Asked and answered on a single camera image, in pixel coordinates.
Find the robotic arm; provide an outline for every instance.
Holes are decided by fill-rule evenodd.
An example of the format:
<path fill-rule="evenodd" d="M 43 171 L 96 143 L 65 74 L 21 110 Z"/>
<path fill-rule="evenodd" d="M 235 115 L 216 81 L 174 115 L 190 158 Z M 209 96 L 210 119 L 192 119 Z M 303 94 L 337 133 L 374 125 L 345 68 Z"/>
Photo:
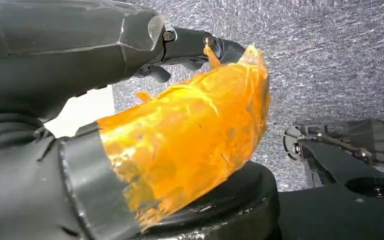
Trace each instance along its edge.
<path fill-rule="evenodd" d="M 245 49 L 204 31 L 165 28 L 146 7 L 109 0 L 0 1 L 0 240 L 124 240 L 140 228 L 120 196 L 96 124 L 55 139 L 43 123 L 91 89 L 191 70 Z"/>

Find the plastic sheet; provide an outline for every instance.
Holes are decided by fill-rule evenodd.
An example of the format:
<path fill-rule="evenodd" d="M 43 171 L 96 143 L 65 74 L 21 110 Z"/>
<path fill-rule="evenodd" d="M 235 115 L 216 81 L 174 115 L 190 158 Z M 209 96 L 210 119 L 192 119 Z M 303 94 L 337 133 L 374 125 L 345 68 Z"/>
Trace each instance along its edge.
<path fill-rule="evenodd" d="M 264 132 L 270 95 L 263 54 L 248 47 L 221 65 L 207 46 L 210 72 L 98 120 L 104 149 L 128 207 L 145 228 L 227 180 L 252 156 Z"/>

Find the orange plastic wrap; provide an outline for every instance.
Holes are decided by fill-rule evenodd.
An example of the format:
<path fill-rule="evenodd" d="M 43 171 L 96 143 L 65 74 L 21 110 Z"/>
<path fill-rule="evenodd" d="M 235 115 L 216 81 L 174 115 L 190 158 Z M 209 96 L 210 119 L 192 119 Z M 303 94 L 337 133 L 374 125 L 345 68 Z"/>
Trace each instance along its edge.
<path fill-rule="evenodd" d="M 263 54 L 248 47 L 210 72 L 174 84 L 156 98 L 98 120 L 124 196 L 144 229 L 227 180 L 252 156 L 265 130 L 270 95 Z"/>

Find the gray carpet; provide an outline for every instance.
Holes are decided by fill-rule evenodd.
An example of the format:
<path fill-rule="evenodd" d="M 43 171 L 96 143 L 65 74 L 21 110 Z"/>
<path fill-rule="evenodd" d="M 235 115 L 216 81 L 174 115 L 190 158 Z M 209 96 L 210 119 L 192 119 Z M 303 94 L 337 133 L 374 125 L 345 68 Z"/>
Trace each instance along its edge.
<path fill-rule="evenodd" d="M 268 132 L 252 160 L 273 171 L 280 191 L 306 188 L 304 168 L 289 160 L 282 136 L 294 123 L 384 121 L 384 1 L 131 0 L 165 15 L 172 26 L 205 30 L 263 50 L 271 79 Z M 190 78 L 149 78 L 113 88 L 117 111 L 138 103 L 134 92 L 157 94 Z"/>

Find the orange translucent film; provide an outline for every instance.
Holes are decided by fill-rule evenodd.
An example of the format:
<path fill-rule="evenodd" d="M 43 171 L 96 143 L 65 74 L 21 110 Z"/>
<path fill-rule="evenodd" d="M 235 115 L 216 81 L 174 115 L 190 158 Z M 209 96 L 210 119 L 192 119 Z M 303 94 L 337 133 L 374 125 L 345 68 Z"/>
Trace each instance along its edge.
<path fill-rule="evenodd" d="M 98 120 L 104 149 L 137 221 L 148 228 L 227 180 L 252 156 L 265 130 L 270 96 L 263 54 L 248 47 L 210 72 Z"/>

